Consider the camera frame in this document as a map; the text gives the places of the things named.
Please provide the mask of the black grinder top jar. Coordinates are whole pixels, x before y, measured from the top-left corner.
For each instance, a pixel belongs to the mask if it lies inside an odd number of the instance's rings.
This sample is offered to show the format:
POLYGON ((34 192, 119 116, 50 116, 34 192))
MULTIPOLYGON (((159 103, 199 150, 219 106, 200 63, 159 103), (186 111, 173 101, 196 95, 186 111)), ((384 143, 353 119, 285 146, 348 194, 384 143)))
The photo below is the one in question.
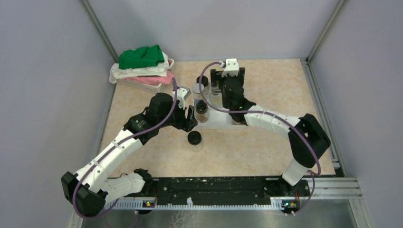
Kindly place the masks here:
POLYGON ((196 113, 195 113, 195 118, 199 123, 205 123, 209 119, 209 107, 208 105, 203 101, 199 101, 196 104, 196 113))

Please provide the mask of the black cap glass jar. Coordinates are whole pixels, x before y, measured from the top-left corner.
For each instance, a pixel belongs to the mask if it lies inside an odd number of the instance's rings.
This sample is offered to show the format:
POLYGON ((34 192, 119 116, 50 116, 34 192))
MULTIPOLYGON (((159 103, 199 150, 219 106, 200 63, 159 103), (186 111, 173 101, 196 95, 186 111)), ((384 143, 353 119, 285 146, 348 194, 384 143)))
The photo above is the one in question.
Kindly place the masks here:
POLYGON ((187 136, 189 148, 193 152, 200 152, 203 148, 202 134, 199 131, 191 131, 187 136))

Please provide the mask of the black cap sesame jar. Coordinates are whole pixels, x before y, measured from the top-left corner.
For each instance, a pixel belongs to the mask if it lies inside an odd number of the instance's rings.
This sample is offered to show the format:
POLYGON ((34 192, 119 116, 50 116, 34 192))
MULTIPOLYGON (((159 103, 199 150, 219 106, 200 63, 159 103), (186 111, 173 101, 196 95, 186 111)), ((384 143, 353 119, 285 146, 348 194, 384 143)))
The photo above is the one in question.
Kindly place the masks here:
POLYGON ((198 76, 196 78, 196 83, 201 83, 204 86, 203 94, 205 96, 208 96, 210 94, 211 85, 210 85, 209 80, 208 80, 208 78, 206 76, 204 76, 204 75, 198 76))

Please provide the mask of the silver perforated lid shaker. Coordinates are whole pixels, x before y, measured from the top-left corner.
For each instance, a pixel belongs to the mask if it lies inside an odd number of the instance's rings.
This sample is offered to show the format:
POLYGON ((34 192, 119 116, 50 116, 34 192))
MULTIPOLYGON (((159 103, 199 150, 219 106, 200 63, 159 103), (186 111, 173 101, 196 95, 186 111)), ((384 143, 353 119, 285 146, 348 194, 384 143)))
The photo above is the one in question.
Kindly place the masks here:
POLYGON ((203 84, 195 83, 192 87, 192 96, 193 96, 193 106, 196 105, 202 100, 202 94, 205 87, 203 84))

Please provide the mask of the white divided plastic tray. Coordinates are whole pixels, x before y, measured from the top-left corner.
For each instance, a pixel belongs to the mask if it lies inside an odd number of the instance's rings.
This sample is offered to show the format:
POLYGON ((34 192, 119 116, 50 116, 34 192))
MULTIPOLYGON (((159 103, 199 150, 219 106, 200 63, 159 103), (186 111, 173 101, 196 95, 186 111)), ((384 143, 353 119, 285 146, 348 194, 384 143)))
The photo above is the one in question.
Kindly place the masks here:
MULTIPOLYGON (((209 101, 209 96, 205 96, 202 94, 202 100, 207 103, 209 101)), ((209 119, 205 123, 199 123, 195 127, 198 130, 240 130, 246 128, 244 125, 233 125, 232 124, 233 119, 231 116, 227 113, 224 112, 219 112, 215 109, 212 109, 209 107, 209 119)))

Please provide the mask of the clear lid glass jar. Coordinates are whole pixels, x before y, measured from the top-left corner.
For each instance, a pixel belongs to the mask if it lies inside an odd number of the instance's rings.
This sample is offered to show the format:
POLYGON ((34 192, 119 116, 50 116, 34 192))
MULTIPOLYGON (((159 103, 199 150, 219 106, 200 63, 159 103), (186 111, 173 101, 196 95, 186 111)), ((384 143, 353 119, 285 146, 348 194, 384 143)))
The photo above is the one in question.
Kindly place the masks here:
POLYGON ((209 96, 210 104, 220 108, 222 107, 222 92, 218 87, 212 87, 209 96))

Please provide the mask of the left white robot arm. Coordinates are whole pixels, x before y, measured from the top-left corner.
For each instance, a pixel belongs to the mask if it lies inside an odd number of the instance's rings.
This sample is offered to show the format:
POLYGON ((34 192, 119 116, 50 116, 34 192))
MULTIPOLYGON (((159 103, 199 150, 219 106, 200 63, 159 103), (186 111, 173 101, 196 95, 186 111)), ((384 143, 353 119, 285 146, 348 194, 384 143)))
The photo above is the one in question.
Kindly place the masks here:
POLYGON ((147 196, 152 192, 152 176, 144 169, 119 178, 109 176, 129 155, 157 136, 161 128, 172 126, 190 132, 198 123, 194 107, 185 107, 190 91, 179 88, 169 95, 157 93, 149 106, 129 118, 111 143, 78 171, 66 172, 62 188, 66 199, 83 218, 103 214, 106 204, 130 194, 147 196))

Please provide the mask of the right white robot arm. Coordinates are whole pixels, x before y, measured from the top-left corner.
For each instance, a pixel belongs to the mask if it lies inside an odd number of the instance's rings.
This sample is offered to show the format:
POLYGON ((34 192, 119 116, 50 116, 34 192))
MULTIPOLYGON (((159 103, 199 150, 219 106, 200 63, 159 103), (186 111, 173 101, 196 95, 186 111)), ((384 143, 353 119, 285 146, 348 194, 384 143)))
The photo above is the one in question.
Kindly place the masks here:
POLYGON ((279 191, 291 196, 298 189, 298 182, 314 166, 330 147, 331 141, 319 121, 312 114, 302 117, 284 115, 266 110, 244 95, 245 68, 237 76, 224 70, 210 70, 211 86, 221 91, 224 112, 234 122, 258 127, 281 135, 289 140, 293 159, 281 175, 279 191))

